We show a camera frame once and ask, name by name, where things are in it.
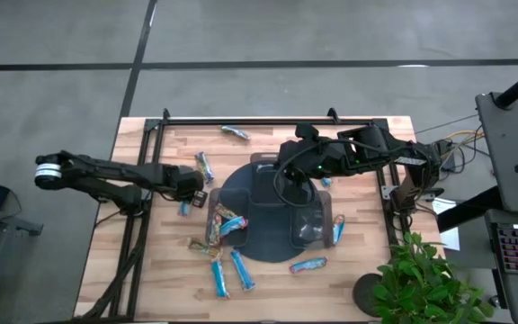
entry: cable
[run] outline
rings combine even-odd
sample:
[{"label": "cable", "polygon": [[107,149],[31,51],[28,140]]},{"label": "cable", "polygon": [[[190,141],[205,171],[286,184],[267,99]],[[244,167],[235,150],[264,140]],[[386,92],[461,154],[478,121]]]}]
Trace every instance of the cable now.
[{"label": "cable", "polygon": [[483,125],[480,125],[479,127],[477,127],[476,130],[474,130],[474,136],[468,136],[466,137],[461,143],[459,143],[459,145],[457,145],[455,148],[453,148],[447,155],[447,158],[445,158],[443,160],[443,162],[441,163],[441,166],[439,167],[439,170],[442,170],[442,167],[445,165],[445,163],[447,163],[447,161],[455,154],[455,152],[464,144],[467,144],[471,141],[476,141],[479,137],[483,137],[484,135],[481,135],[481,136],[478,136],[478,130],[480,130],[481,128],[483,127]]},{"label": "cable", "polygon": [[121,210],[118,210],[118,211],[114,212],[113,214],[111,214],[111,215],[109,215],[109,216],[107,216],[107,217],[105,217],[105,218],[103,218],[103,219],[101,219],[101,220],[97,221],[97,222],[95,223],[94,228],[96,228],[97,226],[99,226],[99,224],[103,223],[104,221],[107,221],[107,220],[108,220],[108,219],[110,219],[111,217],[113,217],[113,216],[117,215],[118,213],[121,213]]},{"label": "cable", "polygon": [[[145,198],[141,199],[142,201],[145,201],[147,199],[150,199],[151,198],[151,192],[148,192],[146,195],[145,195]],[[105,218],[102,218],[100,219],[99,221],[97,221],[94,225],[94,228],[97,228],[97,226],[99,226],[99,224],[103,223],[104,221],[107,221],[108,219],[110,219],[111,217],[117,215],[118,213],[121,213],[123,210],[118,210],[116,212],[114,212],[113,214],[105,217]]]},{"label": "cable", "polygon": [[437,213],[435,211],[433,211],[432,209],[428,208],[427,206],[423,206],[419,202],[415,202],[415,205],[421,207],[421,208],[417,208],[418,211],[428,212],[428,213],[432,214],[433,216],[437,216]]},{"label": "cable", "polygon": [[[88,166],[92,166],[92,167],[96,167],[96,165],[93,163],[93,162],[89,162],[89,161],[85,161],[83,158],[77,156],[77,155],[74,155],[74,154],[71,154],[71,153],[67,153],[67,155],[70,157],[70,158],[74,158],[76,160],[79,160],[80,162],[82,163],[85,163],[87,164]],[[112,169],[112,170],[123,170],[125,172],[129,172],[135,176],[138,176],[140,177],[141,179],[143,179],[145,182],[147,182],[149,184],[149,190],[151,191],[154,191],[158,194],[160,194],[165,200],[169,201],[169,202],[174,202],[173,199],[170,199],[170,198],[167,198],[163,195],[162,192],[160,192],[159,190],[157,190],[157,186],[155,184],[153,184],[153,182],[149,179],[147,179],[145,176],[143,176],[141,173],[139,172],[135,172],[133,170],[130,170],[130,169],[127,169],[125,167],[118,167],[118,166],[101,166],[101,167],[104,167],[104,168],[109,168],[109,169]]]},{"label": "cable", "polygon": [[473,162],[473,161],[475,160],[475,158],[476,158],[476,157],[477,157],[477,138],[475,138],[475,139],[473,140],[473,157],[472,157],[469,161],[467,161],[467,162],[463,162],[463,164],[462,164],[462,165],[460,165],[460,167],[464,167],[464,166],[466,166],[467,164],[469,164],[469,163]]},{"label": "cable", "polygon": [[12,218],[12,217],[16,216],[20,212],[23,212],[22,203],[19,201],[19,197],[17,197],[17,194],[15,193],[15,191],[10,189],[9,192],[13,195],[13,198],[15,198],[15,201],[17,202],[17,207],[18,207],[19,211],[16,211],[16,212],[14,212],[12,214],[9,214],[9,215],[5,215],[4,217],[0,218],[0,221],[5,221],[5,220],[7,220],[9,218]]},{"label": "cable", "polygon": [[482,149],[479,149],[479,148],[473,148],[472,146],[467,145],[467,144],[463,144],[463,145],[462,145],[462,147],[463,147],[463,148],[467,148],[467,149],[475,150],[475,151],[479,152],[479,154],[482,154],[482,155],[484,155],[484,156],[487,156],[487,157],[491,158],[491,155],[490,155],[490,154],[488,154],[486,151],[484,151],[484,150],[482,150]]},{"label": "cable", "polygon": [[451,139],[457,135],[464,135],[464,134],[477,134],[477,136],[481,136],[483,135],[484,133],[483,132],[475,132],[474,130],[459,130],[459,131],[455,131],[454,133],[450,134],[450,135],[447,135],[445,136],[444,140],[448,140],[448,139]]},{"label": "cable", "polygon": [[458,175],[458,174],[462,173],[463,171],[465,171],[465,151],[463,151],[463,148],[461,148],[460,145],[459,145],[459,152],[460,152],[460,159],[461,159],[461,161],[463,161],[463,163],[460,165],[460,170],[456,171],[457,166],[455,166],[453,168],[453,170],[448,170],[449,172],[451,172],[455,175]]},{"label": "cable", "polygon": [[[283,195],[281,193],[281,190],[279,189],[279,186],[278,186],[278,180],[281,177],[282,172],[296,158],[302,156],[303,154],[309,152],[312,149],[317,149],[317,148],[319,148],[319,147],[321,147],[323,145],[326,146],[326,145],[334,144],[334,143],[353,144],[353,145],[360,146],[360,147],[362,147],[364,149],[368,149],[368,150],[372,150],[372,151],[379,152],[379,153],[384,153],[384,154],[391,154],[391,153],[400,151],[402,149],[413,149],[413,148],[410,148],[410,147],[400,147],[400,148],[395,148],[395,149],[392,149],[392,150],[382,150],[382,149],[375,148],[375,147],[373,147],[371,145],[363,144],[360,141],[352,140],[352,139],[331,139],[331,140],[327,140],[327,141],[321,141],[321,142],[319,142],[317,144],[314,144],[314,145],[312,145],[312,146],[310,146],[308,148],[302,149],[298,153],[295,153],[293,156],[289,157],[285,162],[283,162],[279,166],[279,169],[277,170],[277,172],[275,172],[275,175],[273,176],[273,190],[275,191],[275,194],[277,194],[277,197],[279,199],[281,199],[284,203],[287,203],[289,206],[292,206],[292,207],[295,207],[295,208],[307,207],[310,203],[312,203],[315,200],[315,192],[317,191],[317,189],[315,188],[315,185],[313,184],[313,182],[308,179],[308,177],[304,176],[305,178],[307,178],[307,183],[308,183],[311,195],[310,195],[309,201],[307,203],[303,203],[303,204],[291,202],[291,201],[287,200],[285,197],[283,197]],[[416,151],[418,151],[419,153],[421,153],[425,157],[425,160],[428,163],[428,172],[429,172],[429,176],[430,176],[431,175],[431,162],[430,162],[428,156],[426,156],[426,154],[424,152],[421,152],[418,149]]]},{"label": "cable", "polygon": [[428,129],[424,129],[424,130],[416,131],[416,132],[415,132],[415,135],[416,135],[416,134],[420,134],[420,133],[422,133],[422,132],[426,132],[426,131],[432,131],[432,130],[435,130],[435,129],[441,128],[441,127],[443,127],[443,126],[451,125],[451,124],[453,124],[453,123],[455,123],[455,122],[465,121],[465,120],[467,120],[467,119],[469,119],[469,118],[473,118],[473,117],[477,117],[477,116],[478,116],[478,114],[477,114],[477,113],[475,113],[475,114],[472,114],[472,115],[467,116],[467,117],[459,118],[458,120],[445,122],[445,123],[443,123],[443,124],[441,124],[441,125],[437,125],[437,126],[430,127],[430,128],[428,128]]}]

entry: gray floor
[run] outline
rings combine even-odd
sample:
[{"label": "gray floor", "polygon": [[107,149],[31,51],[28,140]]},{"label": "gray floor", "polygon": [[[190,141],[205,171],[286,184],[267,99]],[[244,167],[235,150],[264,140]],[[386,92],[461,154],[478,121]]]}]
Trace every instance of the gray floor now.
[{"label": "gray floor", "polygon": [[[0,0],[0,64],[131,62],[146,8],[147,0]],[[152,26],[145,61],[518,58],[518,2],[510,0],[160,0]],[[0,183],[18,193],[23,217],[45,223],[39,238],[14,242],[0,322],[70,317],[97,204],[36,188],[34,159],[60,149],[108,158],[128,78],[0,72]],[[164,107],[175,116],[320,115],[334,107],[342,115],[411,115],[419,131],[475,113],[476,94],[517,79],[517,66],[143,71],[130,115],[159,116]],[[417,138],[477,126],[474,118]],[[477,157],[441,182],[443,196],[487,189],[490,170]],[[461,239],[478,231],[469,224]],[[481,266],[467,250],[449,257]],[[492,294],[490,274],[476,274]]]}]

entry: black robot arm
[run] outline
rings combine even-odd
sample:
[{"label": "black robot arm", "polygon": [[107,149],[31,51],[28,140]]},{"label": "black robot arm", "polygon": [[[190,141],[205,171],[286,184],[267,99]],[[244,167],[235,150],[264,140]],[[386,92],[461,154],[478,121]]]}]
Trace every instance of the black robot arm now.
[{"label": "black robot arm", "polygon": [[[113,201],[121,212],[135,215],[145,208],[141,188],[162,194],[168,200],[191,200],[203,189],[201,172],[187,166],[116,163],[66,151],[38,156],[35,184],[45,190],[72,188],[99,202]],[[105,180],[131,182],[124,186]]]},{"label": "black robot arm", "polygon": [[[391,162],[405,166],[405,181],[391,192],[398,210],[415,208],[417,195],[431,188],[439,178],[441,158],[435,146],[395,139],[377,126],[341,131],[337,133],[337,139],[330,139],[320,137],[318,130],[310,124],[301,123],[297,125],[295,135],[301,140],[281,144],[275,164],[279,170],[273,180],[279,197],[295,207],[308,204],[305,203],[308,194],[301,193],[300,187],[305,182],[310,183],[309,178],[353,176],[377,171]],[[283,194],[280,173],[290,180]]]}]

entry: wooden tabletop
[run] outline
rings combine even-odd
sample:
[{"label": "wooden tabletop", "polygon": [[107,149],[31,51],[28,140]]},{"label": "wooden tabletop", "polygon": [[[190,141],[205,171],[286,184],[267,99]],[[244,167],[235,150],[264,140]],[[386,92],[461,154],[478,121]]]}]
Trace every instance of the wooden tabletop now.
[{"label": "wooden tabletop", "polygon": [[[385,118],[396,138],[415,140],[410,117]],[[113,150],[114,161],[137,163],[144,120],[121,120]],[[335,138],[338,131],[349,130],[353,126],[317,128],[320,135]],[[193,155],[205,151],[215,175],[213,184],[205,188],[209,192],[212,188],[220,188],[229,175],[248,163],[252,153],[277,152],[281,143],[296,139],[293,126],[241,126],[240,129],[251,137],[248,143],[221,133],[219,126],[166,126],[159,161],[195,167]],[[149,152],[153,150],[153,144],[150,147]],[[404,169],[400,167],[398,170],[403,179]],[[389,184],[389,169],[385,168],[384,171]],[[323,190],[318,181],[315,183]],[[191,215],[184,218],[177,215],[178,202],[167,202],[156,195],[138,292],[136,320],[371,320],[354,305],[351,293],[361,275],[377,273],[377,266],[389,261],[389,243],[376,174],[369,172],[334,178],[328,191],[333,197],[333,214],[342,213],[346,218],[344,234],[338,246],[309,250],[279,264],[244,257],[246,267],[256,282],[251,292],[241,290],[229,257],[230,248],[225,248],[222,263],[231,295],[228,301],[216,298],[210,260],[187,249],[189,238],[204,236],[207,205],[203,209],[192,207]],[[107,203],[99,210],[98,220],[116,211],[115,205]],[[413,218],[414,231],[420,231],[427,241],[441,241],[437,223],[431,214],[418,212]],[[76,315],[88,311],[114,277],[124,226],[125,218],[118,215],[94,231]],[[327,266],[290,274],[290,264],[311,257],[327,257]],[[128,286],[124,288],[122,308],[127,302],[125,292],[128,289]]]}]

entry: black metal frame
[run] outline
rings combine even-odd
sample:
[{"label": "black metal frame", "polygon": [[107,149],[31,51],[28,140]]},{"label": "black metal frame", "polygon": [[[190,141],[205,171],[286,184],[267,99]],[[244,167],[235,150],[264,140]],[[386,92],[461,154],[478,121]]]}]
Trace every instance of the black metal frame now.
[{"label": "black metal frame", "polygon": [[[147,119],[145,120],[143,129],[143,138],[141,140],[141,147],[139,149],[138,164],[145,163],[147,155],[147,146],[150,135],[156,131],[155,147],[153,153],[153,163],[157,163],[161,154],[163,136],[165,126],[193,126],[193,125],[296,125],[299,122],[309,122],[313,125],[353,125],[353,126],[368,126],[377,125],[385,130],[389,130],[389,125],[386,119],[346,119],[342,120],[337,115],[335,109],[330,108],[327,112],[327,117],[321,119],[313,118],[269,118],[269,119],[246,119],[246,118],[225,118],[225,119],[191,119],[191,118],[171,118],[169,111],[164,110],[162,119]],[[393,185],[400,185],[397,173],[397,167],[390,164],[389,172],[391,183]],[[383,170],[377,171],[377,185],[380,189],[387,185],[385,173]],[[391,200],[386,200],[380,194],[381,206],[383,209],[383,217],[385,227],[387,229],[388,243],[397,244],[397,236],[393,219],[396,217]],[[110,283],[102,297],[95,304],[100,307],[87,312],[83,317],[73,318],[67,322],[70,323],[118,323],[118,322],[133,322],[135,317],[135,310],[137,308],[137,298],[139,289],[139,279],[141,276],[141,267],[143,264],[143,256],[147,244],[147,229],[149,226],[149,219],[151,213],[151,205],[153,199],[150,198],[147,205],[147,211],[140,216],[141,225],[135,247],[130,251],[131,236],[135,223],[135,218],[127,218],[125,223],[125,230],[123,232],[123,240],[121,242],[121,252],[117,273],[115,278]],[[403,230],[408,230],[408,223],[406,219],[401,219],[401,226]],[[131,286],[129,289],[129,299],[125,314],[120,314],[121,289],[125,278],[133,268],[133,275],[131,277]],[[110,309],[107,317],[101,317],[106,310],[107,304],[110,304]]]}]

